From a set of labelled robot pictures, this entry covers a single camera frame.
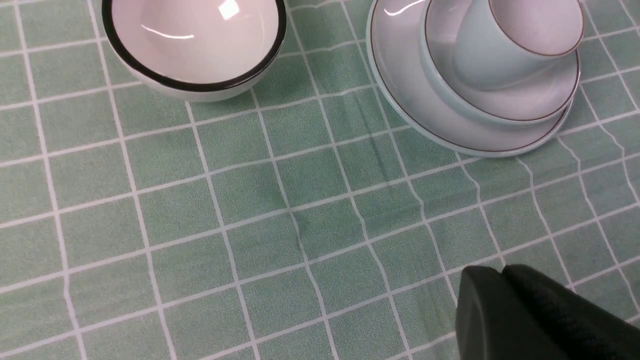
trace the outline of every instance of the green tablecloth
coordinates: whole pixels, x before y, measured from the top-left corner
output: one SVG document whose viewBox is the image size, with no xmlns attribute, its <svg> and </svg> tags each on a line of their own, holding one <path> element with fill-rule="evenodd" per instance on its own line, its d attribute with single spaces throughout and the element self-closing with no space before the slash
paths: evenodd
<svg viewBox="0 0 640 360">
<path fill-rule="evenodd" d="M 451 359 L 472 263 L 638 323 L 640 2 L 587 1 L 571 117 L 508 160 L 391 110 L 370 4 L 289 0 L 269 75 L 186 104 L 118 63 L 98 0 L 0 0 L 0 358 Z"/>
</svg>

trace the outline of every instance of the teacup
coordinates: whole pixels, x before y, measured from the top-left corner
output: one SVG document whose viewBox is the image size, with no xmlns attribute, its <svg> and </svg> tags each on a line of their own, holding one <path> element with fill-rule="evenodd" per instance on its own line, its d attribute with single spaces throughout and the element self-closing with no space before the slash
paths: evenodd
<svg viewBox="0 0 640 360">
<path fill-rule="evenodd" d="M 456 39 L 454 71 L 476 90 L 505 88 L 570 54 L 583 34 L 578 0 L 473 0 Z"/>
</svg>

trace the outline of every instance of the bowl rim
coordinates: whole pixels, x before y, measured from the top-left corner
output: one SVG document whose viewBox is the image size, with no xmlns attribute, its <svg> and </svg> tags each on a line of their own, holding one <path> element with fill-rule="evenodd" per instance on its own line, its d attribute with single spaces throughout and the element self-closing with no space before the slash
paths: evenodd
<svg viewBox="0 0 640 360">
<path fill-rule="evenodd" d="M 570 56 L 568 54 L 573 53 L 575 55 L 575 61 L 576 61 L 576 65 L 577 65 L 577 69 L 576 69 L 576 73 L 575 73 L 575 80 L 573 82 L 573 88 L 571 90 L 571 93 L 569 94 L 569 96 L 564 100 L 564 102 L 562 103 L 562 105 L 560 105 L 558 108 L 556 108 L 553 111 L 550 111 L 549 113 L 547 113 L 546 115 L 542 115 L 533 119 L 511 119 L 508 117 L 503 117 L 500 115 L 496 115 L 494 113 L 490 113 L 489 111 L 485 111 L 479 107 L 477 107 L 476 105 L 472 104 L 471 102 L 468 102 L 464 97 L 462 97 L 450 84 L 449 82 L 447 82 L 447 80 L 440 74 L 440 70 L 438 69 L 438 67 L 435 64 L 435 61 L 433 60 L 433 55 L 431 54 L 431 48 L 429 47 L 429 37 L 427 36 L 427 21 L 429 19 L 429 9 L 431 8 L 431 5 L 433 4 L 433 1 L 437 1 L 437 0 L 426 0 L 427 4 L 425 5 L 424 9 L 423 9 L 423 13 L 422 13 L 422 17 L 421 17 L 421 22 L 420 22 L 420 42 L 421 44 L 424 46 L 423 50 L 421 51 L 420 57 L 422 58 L 422 64 L 423 65 L 427 65 L 429 67 L 429 69 L 431 71 L 435 71 L 435 78 L 438 79 L 438 82 L 441 82 L 443 86 L 434 86 L 434 88 L 441 88 L 442 91 L 448 93 L 450 96 L 456 98 L 458 100 L 458 103 L 460 103 L 460 105 L 464 108 L 467 109 L 467 111 L 471 111 L 474 112 L 476 114 L 478 114 L 479 116 L 486 118 L 489 121 L 492 122 L 500 122 L 501 124 L 536 124 L 539 122 L 543 122 L 546 121 L 550 118 L 552 118 L 553 116 L 557 115 L 558 113 L 560 113 L 564 108 L 567 107 L 567 105 L 569 104 L 569 102 L 573 99 L 573 96 L 575 95 L 576 91 L 578 90 L 578 85 L 580 83 L 580 78 L 581 78 L 581 74 L 582 74 L 582 68 L 580 66 L 580 54 L 578 53 L 577 49 L 573 49 L 571 51 L 567 52 L 567 56 Z"/>
<path fill-rule="evenodd" d="M 115 25 L 113 23 L 113 14 L 111 11 L 113 7 L 113 0 L 102 0 L 102 22 L 104 23 L 104 31 L 107 35 L 107 39 L 109 40 L 109 43 L 111 44 L 113 50 L 124 63 L 126 63 L 135 71 L 146 76 L 147 78 L 158 82 L 163 86 L 167 86 L 176 90 L 187 92 L 215 92 L 234 88 L 255 78 L 261 72 L 265 71 L 269 67 L 269 65 L 271 65 L 273 60 L 275 60 L 276 56 L 280 52 L 280 48 L 284 43 L 285 32 L 287 29 L 287 12 L 285 9 L 285 3 L 284 0 L 267 1 L 274 1 L 276 3 L 278 12 L 278 30 L 276 32 L 276 38 L 273 42 L 273 45 L 271 46 L 271 49 L 269 49 L 267 55 L 265 55 L 265 57 L 249 71 L 235 78 L 219 81 L 217 83 L 189 83 L 180 81 L 169 78 L 168 76 L 164 76 L 144 66 L 127 50 L 127 48 L 120 40 L 118 33 L 116 32 Z"/>
</svg>

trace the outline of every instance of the stacked dishes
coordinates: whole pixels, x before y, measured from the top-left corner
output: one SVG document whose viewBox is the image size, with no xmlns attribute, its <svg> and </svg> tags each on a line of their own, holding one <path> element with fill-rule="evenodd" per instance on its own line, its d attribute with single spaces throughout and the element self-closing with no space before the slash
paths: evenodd
<svg viewBox="0 0 640 360">
<path fill-rule="evenodd" d="M 583 29 L 578 0 L 377 0 L 367 52 L 407 123 L 454 151 L 502 158 L 566 120 Z"/>
</svg>

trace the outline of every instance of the black object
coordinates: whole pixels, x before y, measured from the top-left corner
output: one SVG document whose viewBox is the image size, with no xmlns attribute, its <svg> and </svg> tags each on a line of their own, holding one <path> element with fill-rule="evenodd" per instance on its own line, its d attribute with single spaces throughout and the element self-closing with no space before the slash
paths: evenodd
<svg viewBox="0 0 640 360">
<path fill-rule="evenodd" d="M 640 360 L 640 330 L 526 265 L 462 271 L 461 360 Z"/>
</svg>

